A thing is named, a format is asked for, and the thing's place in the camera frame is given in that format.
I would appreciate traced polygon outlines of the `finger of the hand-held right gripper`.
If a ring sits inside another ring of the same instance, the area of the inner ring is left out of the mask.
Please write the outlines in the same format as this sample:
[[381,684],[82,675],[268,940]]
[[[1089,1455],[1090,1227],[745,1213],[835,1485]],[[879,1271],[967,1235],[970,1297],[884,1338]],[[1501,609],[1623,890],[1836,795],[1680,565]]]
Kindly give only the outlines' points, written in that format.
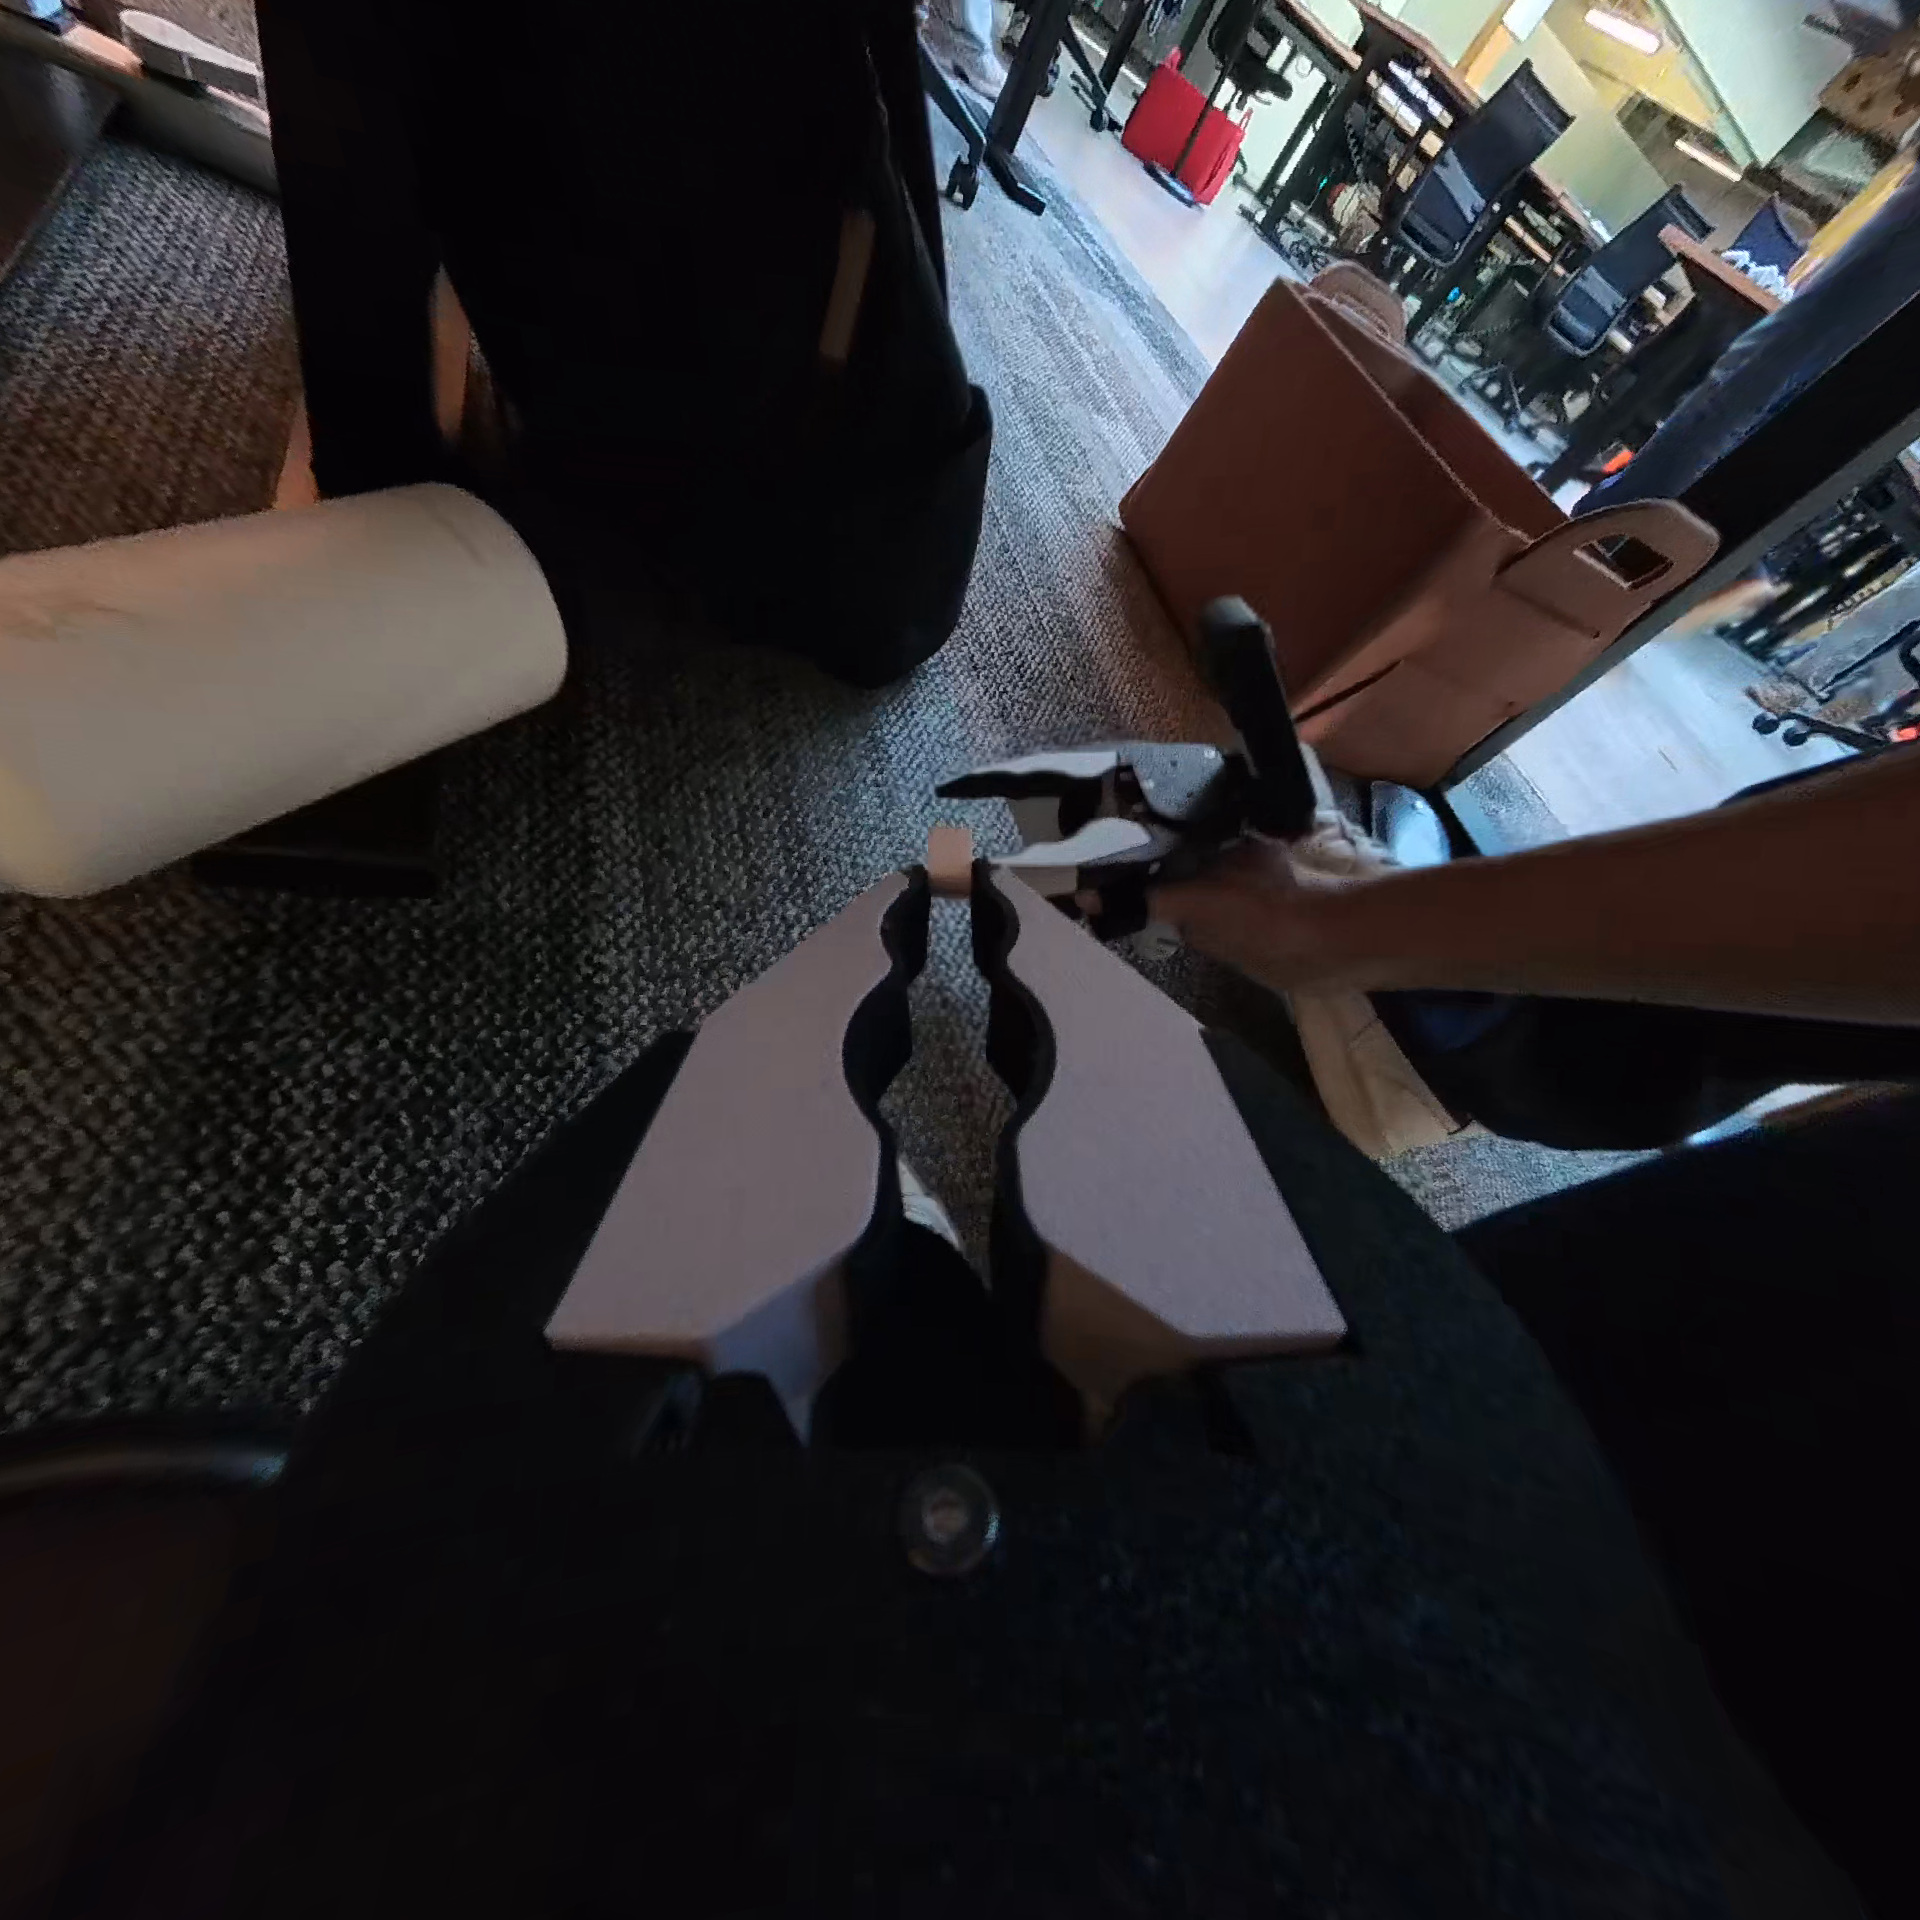
[[978,764],[937,785],[940,800],[1050,802],[1067,813],[1128,813],[1125,747],[1045,751]]
[[1183,865],[1183,836],[1157,824],[1089,824],[1066,840],[984,865],[984,890],[1024,887],[1042,901],[1147,901],[1167,866]]

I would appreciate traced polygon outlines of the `red bag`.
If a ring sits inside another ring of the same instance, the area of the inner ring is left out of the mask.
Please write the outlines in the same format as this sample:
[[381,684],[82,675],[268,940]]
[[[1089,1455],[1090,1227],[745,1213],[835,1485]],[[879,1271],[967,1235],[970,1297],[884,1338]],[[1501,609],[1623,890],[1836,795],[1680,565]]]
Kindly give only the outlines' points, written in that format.
[[1184,56],[1169,52],[1147,76],[1129,109],[1122,148],[1147,170],[1162,170],[1194,205],[1211,205],[1241,155],[1247,109],[1227,108],[1235,97],[1233,59],[1199,57],[1196,79]]

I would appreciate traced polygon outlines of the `person's right forearm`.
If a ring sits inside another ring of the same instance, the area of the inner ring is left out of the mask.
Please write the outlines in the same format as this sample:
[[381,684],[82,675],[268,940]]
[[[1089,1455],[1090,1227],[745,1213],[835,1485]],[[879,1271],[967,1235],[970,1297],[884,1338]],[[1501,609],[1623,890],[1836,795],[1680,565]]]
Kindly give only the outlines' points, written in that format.
[[1760,797],[1368,880],[1315,908],[1315,985],[1917,1025],[1917,751]]

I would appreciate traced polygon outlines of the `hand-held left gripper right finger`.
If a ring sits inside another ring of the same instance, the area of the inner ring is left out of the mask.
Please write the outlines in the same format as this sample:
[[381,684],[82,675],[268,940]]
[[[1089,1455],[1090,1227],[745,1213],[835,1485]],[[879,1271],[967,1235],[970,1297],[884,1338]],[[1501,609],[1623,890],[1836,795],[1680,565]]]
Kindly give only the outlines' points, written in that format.
[[1019,1331],[1089,1428],[1146,1386],[1327,1357],[1347,1319],[1210,1034],[1016,872],[973,865],[996,1148],[996,1257]]

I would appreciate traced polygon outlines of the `white foam roll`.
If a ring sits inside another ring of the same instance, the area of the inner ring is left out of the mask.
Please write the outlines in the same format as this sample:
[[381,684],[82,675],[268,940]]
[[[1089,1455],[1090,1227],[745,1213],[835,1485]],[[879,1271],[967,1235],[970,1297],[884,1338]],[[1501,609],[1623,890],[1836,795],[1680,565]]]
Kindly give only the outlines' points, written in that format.
[[155,873],[541,707],[567,663],[533,548],[447,484],[4,557],[4,891]]

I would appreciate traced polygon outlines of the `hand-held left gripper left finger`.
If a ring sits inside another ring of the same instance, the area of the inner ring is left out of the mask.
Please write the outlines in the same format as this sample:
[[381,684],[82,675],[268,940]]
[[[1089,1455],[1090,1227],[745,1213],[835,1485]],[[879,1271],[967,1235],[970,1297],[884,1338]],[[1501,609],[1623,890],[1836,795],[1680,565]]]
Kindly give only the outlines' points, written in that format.
[[929,873],[904,869],[707,1017],[547,1319],[554,1352],[760,1379],[811,1428],[848,1273],[900,1219],[882,1100],[927,952]]

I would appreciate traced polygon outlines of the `person's left leg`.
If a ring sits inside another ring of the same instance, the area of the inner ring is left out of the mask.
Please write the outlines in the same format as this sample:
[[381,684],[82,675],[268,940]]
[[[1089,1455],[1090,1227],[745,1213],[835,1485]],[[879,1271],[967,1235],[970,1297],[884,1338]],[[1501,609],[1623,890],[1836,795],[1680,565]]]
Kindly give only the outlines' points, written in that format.
[[1917,1909],[1917,1109],[1880,1095],[1474,1220],[1736,1727]]

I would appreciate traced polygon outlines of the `black backpack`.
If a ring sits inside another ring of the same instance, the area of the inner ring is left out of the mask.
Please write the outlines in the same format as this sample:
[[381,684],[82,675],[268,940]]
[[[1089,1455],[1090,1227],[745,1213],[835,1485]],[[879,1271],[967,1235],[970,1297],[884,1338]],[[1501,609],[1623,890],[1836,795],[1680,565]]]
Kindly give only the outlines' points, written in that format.
[[480,493],[855,688],[953,636],[993,407],[917,5],[257,5],[322,499]]

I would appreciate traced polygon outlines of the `person's right hand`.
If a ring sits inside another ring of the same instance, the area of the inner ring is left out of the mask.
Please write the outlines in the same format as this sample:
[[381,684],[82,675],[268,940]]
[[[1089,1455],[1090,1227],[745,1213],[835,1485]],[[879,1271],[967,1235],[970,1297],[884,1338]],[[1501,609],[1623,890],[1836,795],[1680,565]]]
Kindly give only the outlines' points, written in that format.
[[1303,865],[1280,844],[1250,840],[1199,876],[1147,891],[1149,922],[1180,944],[1272,992],[1349,989],[1355,983],[1353,901],[1364,883]]

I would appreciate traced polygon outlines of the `brown cardboard box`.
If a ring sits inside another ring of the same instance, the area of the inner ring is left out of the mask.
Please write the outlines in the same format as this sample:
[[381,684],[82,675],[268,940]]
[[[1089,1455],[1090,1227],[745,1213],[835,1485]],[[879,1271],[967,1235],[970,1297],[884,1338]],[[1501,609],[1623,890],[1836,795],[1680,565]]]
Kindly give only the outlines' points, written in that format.
[[1569,690],[1722,544],[1673,499],[1563,513],[1353,263],[1267,288],[1117,514],[1189,641],[1218,597],[1259,612],[1328,769],[1419,788]]

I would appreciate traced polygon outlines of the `black mesh office chair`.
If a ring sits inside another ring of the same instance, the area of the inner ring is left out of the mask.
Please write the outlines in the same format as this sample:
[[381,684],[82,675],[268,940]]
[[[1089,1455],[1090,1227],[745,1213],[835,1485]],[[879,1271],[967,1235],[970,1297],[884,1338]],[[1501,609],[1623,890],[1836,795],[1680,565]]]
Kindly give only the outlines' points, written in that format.
[[1673,185],[1536,303],[1541,351],[1532,369],[1532,393],[1544,392],[1563,369],[1593,356],[1633,303],[1669,272],[1673,251],[1663,240],[1669,227],[1696,242],[1712,231],[1689,192]]
[[1459,271],[1491,231],[1501,201],[1572,127],[1530,59],[1498,88],[1408,184],[1383,192],[1381,258],[1394,292],[1407,276]]

